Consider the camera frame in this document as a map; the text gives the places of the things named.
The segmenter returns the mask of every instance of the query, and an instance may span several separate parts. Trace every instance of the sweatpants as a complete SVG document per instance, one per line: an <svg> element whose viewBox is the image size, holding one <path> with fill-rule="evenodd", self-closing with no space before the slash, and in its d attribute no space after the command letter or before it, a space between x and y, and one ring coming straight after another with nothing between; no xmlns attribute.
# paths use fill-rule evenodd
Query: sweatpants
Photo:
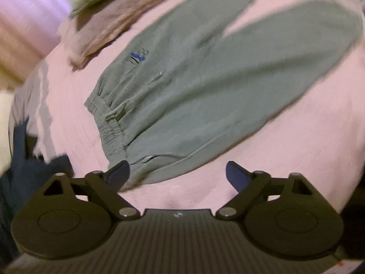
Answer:
<svg viewBox="0 0 365 274"><path fill-rule="evenodd" d="M247 137L324 76L362 34L359 16L309 0L223 37L252 0L188 0L132 40L85 106L124 188L168 180Z"/></svg>

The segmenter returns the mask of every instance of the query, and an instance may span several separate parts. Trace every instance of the bed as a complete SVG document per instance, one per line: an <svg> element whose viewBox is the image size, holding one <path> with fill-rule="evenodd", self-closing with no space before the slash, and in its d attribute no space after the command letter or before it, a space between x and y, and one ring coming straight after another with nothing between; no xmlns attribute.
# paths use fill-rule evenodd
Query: bed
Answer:
<svg viewBox="0 0 365 274"><path fill-rule="evenodd" d="M184 0L166 0L103 48L81 70L73 69L61 42L15 93L9 133L29 117L28 134L38 136L36 154L46 161L67 154L76 177L108 169L98 128L84 103L103 70L141 30ZM300 0L254 0L226 30ZM359 0L337 0L361 12ZM302 173L339 212L362 176L365 161L365 49L358 42L302 98L220 156L191 172L121 193L146 208L210 208L213 213L237 192L225 176L228 161L272 177Z"/></svg>

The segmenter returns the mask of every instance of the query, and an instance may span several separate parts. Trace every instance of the blue logo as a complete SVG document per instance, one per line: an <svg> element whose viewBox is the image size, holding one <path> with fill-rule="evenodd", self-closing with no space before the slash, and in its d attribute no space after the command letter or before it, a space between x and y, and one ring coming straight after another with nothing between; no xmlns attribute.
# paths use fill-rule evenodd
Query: blue logo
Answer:
<svg viewBox="0 0 365 274"><path fill-rule="evenodd" d="M146 59L146 55L148 54L148 50L141 49L136 53L131 53L129 58L127 59L133 65L140 64Z"/></svg>

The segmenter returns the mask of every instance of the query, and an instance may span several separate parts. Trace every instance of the brown cloth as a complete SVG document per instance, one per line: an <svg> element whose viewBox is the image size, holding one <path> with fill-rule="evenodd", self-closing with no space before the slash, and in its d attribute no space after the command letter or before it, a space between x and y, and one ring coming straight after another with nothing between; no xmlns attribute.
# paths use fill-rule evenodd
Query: brown cloth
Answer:
<svg viewBox="0 0 365 274"><path fill-rule="evenodd" d="M59 27L69 60L76 68L84 67L90 55L126 31L143 13L163 0L104 0L67 18Z"/></svg>

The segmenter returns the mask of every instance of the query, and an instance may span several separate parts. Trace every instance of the silver screw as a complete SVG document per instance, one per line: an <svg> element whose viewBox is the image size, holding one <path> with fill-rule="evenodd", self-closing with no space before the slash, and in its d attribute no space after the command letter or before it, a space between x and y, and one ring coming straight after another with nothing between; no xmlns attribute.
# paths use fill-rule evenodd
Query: silver screw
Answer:
<svg viewBox="0 0 365 274"><path fill-rule="evenodd" d="M218 213L224 217L230 217L237 213L236 209L232 207L223 207L218 210Z"/></svg>
<svg viewBox="0 0 365 274"><path fill-rule="evenodd" d="M124 217L130 217L137 214L137 210L132 207L126 207L119 210L119 214Z"/></svg>

